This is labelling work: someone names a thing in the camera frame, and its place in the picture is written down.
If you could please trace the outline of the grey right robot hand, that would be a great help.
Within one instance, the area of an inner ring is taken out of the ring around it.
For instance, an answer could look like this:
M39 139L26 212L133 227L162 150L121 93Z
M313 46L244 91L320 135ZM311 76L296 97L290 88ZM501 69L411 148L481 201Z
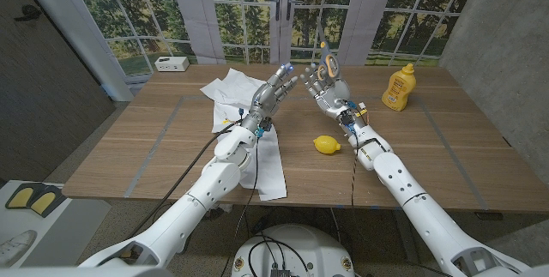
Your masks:
M300 79L326 116L333 118L348 135L356 132L356 119L353 118L349 105L350 88L341 77L338 63L330 63L328 67L312 63L310 67L305 68Z

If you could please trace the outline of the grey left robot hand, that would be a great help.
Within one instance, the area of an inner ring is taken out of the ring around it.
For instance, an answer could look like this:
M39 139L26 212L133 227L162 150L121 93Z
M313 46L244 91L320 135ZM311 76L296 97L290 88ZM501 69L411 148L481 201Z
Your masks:
M243 119L241 126L255 133L257 129L269 131L272 117L278 111L282 100L290 93L297 83L297 76L286 81L293 72L290 63L281 65L270 78L262 84L252 97L249 113Z

